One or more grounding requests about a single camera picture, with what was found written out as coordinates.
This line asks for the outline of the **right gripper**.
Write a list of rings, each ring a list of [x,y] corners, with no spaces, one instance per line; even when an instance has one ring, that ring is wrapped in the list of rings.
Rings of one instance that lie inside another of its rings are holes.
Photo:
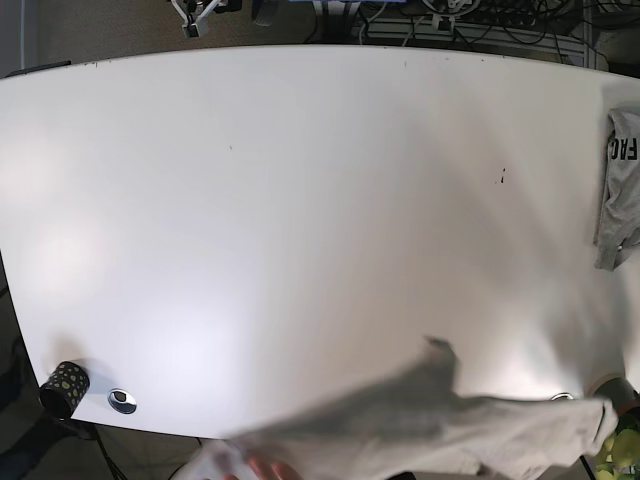
[[[187,39],[199,38],[209,31],[210,15],[242,8],[241,0],[170,0],[170,3],[183,20],[182,31]]]

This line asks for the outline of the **person's right hand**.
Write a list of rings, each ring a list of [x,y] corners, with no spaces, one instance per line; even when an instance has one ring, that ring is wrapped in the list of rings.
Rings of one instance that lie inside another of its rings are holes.
[[[251,457],[248,460],[248,465],[260,480],[302,480],[302,476],[290,465],[280,461]]]

